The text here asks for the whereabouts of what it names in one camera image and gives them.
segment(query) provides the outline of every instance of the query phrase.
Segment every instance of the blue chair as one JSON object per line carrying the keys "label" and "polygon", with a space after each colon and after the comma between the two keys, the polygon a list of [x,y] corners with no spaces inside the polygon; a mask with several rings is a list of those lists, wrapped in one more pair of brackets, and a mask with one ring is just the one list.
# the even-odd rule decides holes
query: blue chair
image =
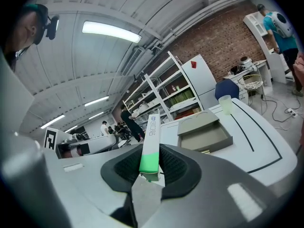
{"label": "blue chair", "polygon": [[214,96],[219,100],[224,95],[238,99],[239,87],[231,79],[224,79],[215,85]]}

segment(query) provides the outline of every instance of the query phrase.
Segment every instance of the gray box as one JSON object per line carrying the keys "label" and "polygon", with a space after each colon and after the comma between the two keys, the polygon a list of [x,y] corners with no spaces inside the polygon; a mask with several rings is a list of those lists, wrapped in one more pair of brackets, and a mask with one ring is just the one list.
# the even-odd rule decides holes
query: gray box
{"label": "gray box", "polygon": [[214,152],[233,144],[232,136],[210,110],[181,120],[178,136],[179,147],[199,152]]}

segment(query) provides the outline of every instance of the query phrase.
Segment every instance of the concrete floor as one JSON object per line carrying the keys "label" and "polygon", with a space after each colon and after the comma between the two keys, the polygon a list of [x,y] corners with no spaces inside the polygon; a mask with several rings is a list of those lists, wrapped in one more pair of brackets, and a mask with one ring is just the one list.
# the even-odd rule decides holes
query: concrete floor
{"label": "concrete floor", "polygon": [[[273,91],[266,95],[267,100],[274,100],[278,103],[278,106],[274,113],[274,118],[276,120],[284,120],[289,115],[285,114],[284,111],[287,108],[298,108],[303,107],[303,99],[299,97],[299,102],[294,95],[291,94],[293,89],[293,84],[288,83],[287,85],[281,83],[273,83]],[[251,107],[261,114],[261,103],[260,96],[250,97]],[[284,128],[277,129],[277,131],[285,138],[289,143],[292,150],[297,153],[298,164],[295,170],[287,177],[281,181],[269,186],[269,188],[278,196],[283,194],[292,193],[292,190],[296,187],[299,177],[302,175],[302,163],[304,163],[304,151],[299,149],[299,139],[301,136],[301,128],[303,123],[303,110],[298,109],[301,116],[297,118],[290,118],[284,123],[276,122],[272,118],[272,112],[275,109],[276,104],[274,102],[262,102],[263,107],[263,117],[269,121],[274,128]],[[135,139],[131,140],[131,144],[136,144]],[[150,216],[157,210],[160,206],[160,198],[162,193],[162,186],[155,183],[149,183],[144,178],[137,178],[135,184],[132,187],[133,204],[136,213],[136,218],[138,221],[138,226],[142,227],[143,224],[150,218]]]}

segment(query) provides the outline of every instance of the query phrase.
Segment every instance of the teal shirt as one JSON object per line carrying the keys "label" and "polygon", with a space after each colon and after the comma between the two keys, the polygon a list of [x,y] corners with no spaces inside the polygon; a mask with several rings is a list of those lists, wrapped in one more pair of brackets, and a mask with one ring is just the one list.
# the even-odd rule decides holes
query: teal shirt
{"label": "teal shirt", "polygon": [[276,27],[273,24],[271,18],[264,17],[263,24],[264,24],[266,30],[271,29],[274,32],[275,41],[277,42],[277,44],[280,48],[280,52],[286,51],[288,49],[297,48],[294,36],[283,38],[278,33],[276,33]]}

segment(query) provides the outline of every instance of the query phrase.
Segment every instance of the white shirt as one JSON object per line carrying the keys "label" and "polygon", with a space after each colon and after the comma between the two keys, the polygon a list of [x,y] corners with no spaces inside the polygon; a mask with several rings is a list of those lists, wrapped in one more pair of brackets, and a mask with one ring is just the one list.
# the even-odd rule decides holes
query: white shirt
{"label": "white shirt", "polygon": [[100,127],[100,131],[101,131],[102,136],[108,135],[108,133],[105,130],[108,130],[108,128],[107,128],[106,125],[102,124],[101,127]]}

